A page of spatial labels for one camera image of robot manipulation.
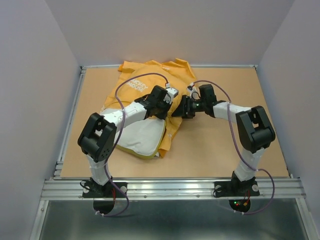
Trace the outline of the white pillow yellow edge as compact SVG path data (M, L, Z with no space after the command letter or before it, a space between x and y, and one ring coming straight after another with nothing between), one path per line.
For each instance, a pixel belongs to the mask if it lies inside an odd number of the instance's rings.
M141 159L151 159L157 154L166 129L165 120L145 118L146 110L137 104L123 110L105 108L100 113L107 121L116 124L116 147Z

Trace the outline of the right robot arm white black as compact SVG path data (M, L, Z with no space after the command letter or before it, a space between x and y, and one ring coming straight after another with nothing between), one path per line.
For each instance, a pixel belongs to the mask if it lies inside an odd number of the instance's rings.
M172 116L192 119L197 112L228 121L230 127L236 124L242 150L236 148L240 161L232 172L231 179L214 182L213 196L242 197L249 194L259 195L256 182L258 164L265 150L276 138L276 133L262 106L243 107L218 100L211 84L195 89L188 86L189 95L183 95L179 106Z

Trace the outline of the orange patterned pillowcase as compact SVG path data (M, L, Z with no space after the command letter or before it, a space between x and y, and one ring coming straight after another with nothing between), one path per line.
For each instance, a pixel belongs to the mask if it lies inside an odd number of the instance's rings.
M151 93L154 86L165 87L166 83L178 90L165 120L165 131L158 152L155 156L164 157L170 150L172 141L178 132L183 119L172 117L182 100L188 95L187 86L196 80L196 76L186 60L175 59L159 63L150 60L145 63L125 61L119 68L121 73L111 93L106 97L101 109L120 109L120 105L128 106L134 100Z

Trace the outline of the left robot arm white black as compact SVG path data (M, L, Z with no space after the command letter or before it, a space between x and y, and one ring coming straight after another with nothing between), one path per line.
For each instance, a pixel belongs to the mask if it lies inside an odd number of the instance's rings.
M125 127L149 117L164 120L178 90L156 85L149 94L135 99L128 106L105 114L93 113L88 118L77 144L86 155L91 177L80 182L84 198L108 198L120 190L112 181L108 160Z

